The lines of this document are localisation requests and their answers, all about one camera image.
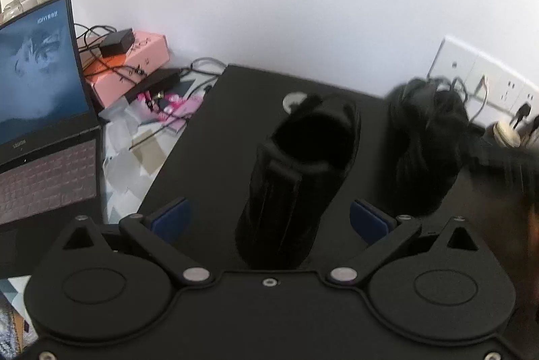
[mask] bolt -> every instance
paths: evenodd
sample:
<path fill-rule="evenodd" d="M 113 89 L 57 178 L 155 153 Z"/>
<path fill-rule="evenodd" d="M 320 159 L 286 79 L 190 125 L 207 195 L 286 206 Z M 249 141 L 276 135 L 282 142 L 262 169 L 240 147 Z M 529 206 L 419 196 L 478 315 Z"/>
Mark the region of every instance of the bolt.
<path fill-rule="evenodd" d="M 279 281 L 275 278 L 266 278 L 262 281 L 264 287 L 275 287 L 278 283 Z"/>
<path fill-rule="evenodd" d="M 331 271 L 330 276 L 336 281 L 349 282 L 357 278 L 357 272 L 350 267 L 337 267 Z"/>
<path fill-rule="evenodd" d="M 183 272 L 183 277 L 191 282 L 202 282 L 210 277 L 210 272 L 203 267 L 191 267 Z"/>
<path fill-rule="evenodd" d="M 48 351 L 39 354 L 39 360 L 56 360 L 56 356 Z"/>
<path fill-rule="evenodd" d="M 502 360 L 502 356 L 499 353 L 488 353 L 484 360 Z"/>

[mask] power adapter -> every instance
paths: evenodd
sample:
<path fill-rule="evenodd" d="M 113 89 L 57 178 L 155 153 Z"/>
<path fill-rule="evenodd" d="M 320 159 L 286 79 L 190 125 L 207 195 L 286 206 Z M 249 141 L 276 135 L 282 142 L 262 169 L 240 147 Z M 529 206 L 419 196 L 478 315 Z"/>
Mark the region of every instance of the power adapter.
<path fill-rule="evenodd" d="M 133 29 L 120 30 L 107 35 L 99 44 L 99 51 L 103 57 L 112 57 L 125 54 L 135 43 Z"/>

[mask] face on laptop screen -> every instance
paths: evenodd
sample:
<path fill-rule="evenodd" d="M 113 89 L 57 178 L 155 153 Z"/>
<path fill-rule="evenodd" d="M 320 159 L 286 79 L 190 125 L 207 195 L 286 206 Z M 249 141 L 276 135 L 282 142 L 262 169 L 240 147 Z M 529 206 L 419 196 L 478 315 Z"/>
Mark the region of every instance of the face on laptop screen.
<path fill-rule="evenodd" d="M 66 0 L 0 29 L 0 145 L 87 111 Z"/>

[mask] pink box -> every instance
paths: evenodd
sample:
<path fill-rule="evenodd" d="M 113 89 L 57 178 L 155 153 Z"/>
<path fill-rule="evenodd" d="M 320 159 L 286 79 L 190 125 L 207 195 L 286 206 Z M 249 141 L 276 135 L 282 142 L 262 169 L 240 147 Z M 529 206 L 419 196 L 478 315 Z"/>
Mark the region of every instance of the pink box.
<path fill-rule="evenodd" d="M 134 31 L 134 34 L 135 43 L 127 54 L 103 57 L 101 60 L 110 67 L 129 65 L 141 68 L 146 75 L 150 75 L 169 61 L 170 57 L 165 36 L 146 33 L 145 31 Z M 118 68 L 115 71 L 133 79 L 136 83 L 145 78 L 144 75 L 140 76 L 130 68 Z M 109 107 L 110 104 L 114 103 L 134 86 L 133 83 L 122 78 L 114 71 L 107 70 L 98 60 L 88 66 L 84 70 L 84 74 L 87 76 L 86 81 L 90 84 L 95 96 L 104 108 Z"/>

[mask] desk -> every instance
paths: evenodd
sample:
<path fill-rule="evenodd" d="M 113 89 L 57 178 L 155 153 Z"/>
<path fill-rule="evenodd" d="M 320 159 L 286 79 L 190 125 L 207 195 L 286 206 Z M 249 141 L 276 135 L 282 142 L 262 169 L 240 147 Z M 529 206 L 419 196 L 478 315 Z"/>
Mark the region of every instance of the desk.
<path fill-rule="evenodd" d="M 194 80 L 191 89 L 197 87 L 200 83 L 207 80 L 208 77 L 201 74 L 190 74 L 183 78 L 184 81 Z M 107 127 L 104 128 L 104 137 L 103 137 L 103 152 L 104 156 L 114 156 L 116 152 L 112 147 L 112 144 L 107 136 Z M 161 127 L 161 123 L 153 123 L 145 126 L 141 126 L 138 129 L 137 134 L 133 136 L 133 139 L 136 139 L 146 132 L 154 132 Z M 158 142 L 161 150 L 165 156 L 168 156 L 178 139 L 180 138 L 180 132 L 177 135 L 172 134 L 169 131 L 162 131 L 155 136 L 156 141 Z M 140 151 L 142 156 L 145 155 L 145 144 L 141 144 L 140 147 L 137 147 L 137 150 Z M 148 176 L 150 180 L 154 180 L 159 173 L 159 169 L 155 170 L 152 174 L 148 174 L 143 167 L 140 167 L 141 175 Z M 103 206 L 103 217 L 107 219 L 108 223 L 118 223 L 123 217 L 137 212 L 138 207 L 140 206 L 142 200 L 137 198 L 131 191 L 126 191 L 126 193 L 119 194 L 114 191 L 112 186 L 105 181 L 105 187 L 102 189 L 106 194 L 106 205 Z M 8 278 L 0 279 L 0 292 L 2 292 L 7 300 L 13 305 L 15 310 L 17 310 L 23 318 L 30 321 L 28 314 L 23 303 L 23 291 L 26 286 L 26 283 L 30 279 L 29 276 L 20 276 L 17 278 Z"/>
<path fill-rule="evenodd" d="M 174 243 L 184 254 L 212 271 L 245 268 L 234 244 L 234 229 L 249 194 L 257 143 L 286 117 L 282 100 L 293 91 L 335 93 L 335 87 L 260 70 L 229 66 L 205 97 L 188 129 L 179 138 L 138 211 L 148 214 L 178 196 L 190 201 L 191 224 Z M 327 271 L 354 257 L 365 244 L 349 224 L 350 202 L 366 199 L 390 214 L 388 154 L 394 150 L 387 102 L 340 90 L 357 101 L 362 131 L 354 167 L 325 212 L 314 247 L 304 266 Z M 500 191 L 487 178 L 462 171 L 425 227 L 443 225 L 454 215 L 467 217 L 509 273 L 519 309 L 506 331 L 530 358 L 537 354 L 538 334 L 528 325 L 538 300 L 533 237 L 535 214 L 519 194 Z"/>

